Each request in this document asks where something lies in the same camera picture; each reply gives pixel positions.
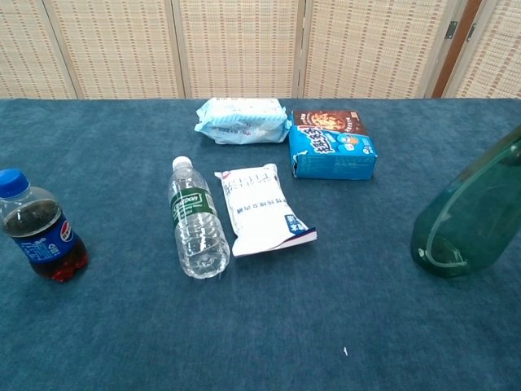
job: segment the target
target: green bottle label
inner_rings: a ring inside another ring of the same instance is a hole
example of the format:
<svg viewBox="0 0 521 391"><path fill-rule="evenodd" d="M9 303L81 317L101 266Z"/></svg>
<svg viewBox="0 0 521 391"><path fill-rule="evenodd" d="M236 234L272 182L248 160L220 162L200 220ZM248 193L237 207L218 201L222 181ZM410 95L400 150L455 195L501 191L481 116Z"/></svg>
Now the green bottle label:
<svg viewBox="0 0 521 391"><path fill-rule="evenodd" d="M170 201L170 210L174 228L180 220L194 213L211 213L217 215L210 193L199 187L183 189Z"/></svg>

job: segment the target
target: water bottle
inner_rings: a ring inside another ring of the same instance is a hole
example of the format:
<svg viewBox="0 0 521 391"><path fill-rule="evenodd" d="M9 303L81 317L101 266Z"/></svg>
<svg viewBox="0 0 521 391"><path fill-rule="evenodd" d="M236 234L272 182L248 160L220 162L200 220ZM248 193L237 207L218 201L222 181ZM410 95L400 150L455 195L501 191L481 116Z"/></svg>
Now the water bottle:
<svg viewBox="0 0 521 391"><path fill-rule="evenodd" d="M411 252L441 277L492 265L521 227L521 126L455 178L414 223Z"/></svg>
<svg viewBox="0 0 521 391"><path fill-rule="evenodd" d="M85 245L56 198L31 187L19 169L0 170L0 217L39 275L64 282L87 264Z"/></svg>
<svg viewBox="0 0 521 391"><path fill-rule="evenodd" d="M187 157L174 159L172 168L169 199L181 267L196 279L218 275L228 266L230 247L208 184Z"/></svg>

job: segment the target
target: green glass vase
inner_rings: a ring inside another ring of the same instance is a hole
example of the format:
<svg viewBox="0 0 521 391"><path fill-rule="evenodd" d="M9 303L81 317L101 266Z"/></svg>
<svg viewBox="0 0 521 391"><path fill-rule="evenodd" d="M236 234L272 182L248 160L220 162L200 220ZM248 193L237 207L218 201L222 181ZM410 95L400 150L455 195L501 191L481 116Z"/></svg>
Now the green glass vase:
<svg viewBox="0 0 521 391"><path fill-rule="evenodd" d="M420 213L413 259L441 277L492 265L521 227L521 125L459 174Z"/></svg>

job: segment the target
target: door hinge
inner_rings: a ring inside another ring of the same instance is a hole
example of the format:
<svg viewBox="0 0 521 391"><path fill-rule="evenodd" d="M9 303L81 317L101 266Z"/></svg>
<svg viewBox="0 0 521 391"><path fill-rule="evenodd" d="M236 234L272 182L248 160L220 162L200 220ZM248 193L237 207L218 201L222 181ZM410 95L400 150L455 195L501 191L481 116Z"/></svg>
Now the door hinge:
<svg viewBox="0 0 521 391"><path fill-rule="evenodd" d="M452 20L449 24L449 28L447 29L447 33L445 33L445 39L453 39L454 33L456 32L456 27L458 26L457 20Z"/></svg>
<svg viewBox="0 0 521 391"><path fill-rule="evenodd" d="M472 34L474 33L475 23L472 24L471 29L469 30L469 35L466 36L466 41L469 42L472 38Z"/></svg>

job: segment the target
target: snack box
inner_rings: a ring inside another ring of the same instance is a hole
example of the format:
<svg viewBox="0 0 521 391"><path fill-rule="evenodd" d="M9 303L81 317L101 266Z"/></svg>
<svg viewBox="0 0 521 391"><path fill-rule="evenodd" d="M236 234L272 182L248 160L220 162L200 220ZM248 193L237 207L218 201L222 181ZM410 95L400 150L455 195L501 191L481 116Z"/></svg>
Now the snack box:
<svg viewBox="0 0 521 391"><path fill-rule="evenodd" d="M290 119L295 178L371 178L378 154L358 112L294 111Z"/></svg>

